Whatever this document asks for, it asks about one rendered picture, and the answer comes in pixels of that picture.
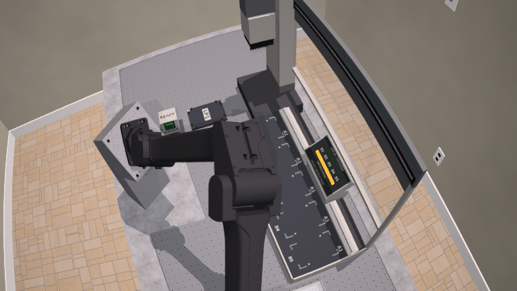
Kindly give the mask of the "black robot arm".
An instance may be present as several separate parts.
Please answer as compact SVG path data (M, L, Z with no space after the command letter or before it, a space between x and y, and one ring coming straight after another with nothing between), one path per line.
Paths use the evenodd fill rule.
M144 117L122 123L120 131L129 166L162 169L214 156L209 217L223 222L225 291L261 291L265 235L270 217L281 214L282 196L262 124L214 121L211 128L165 136ZM238 207L247 205L254 207Z

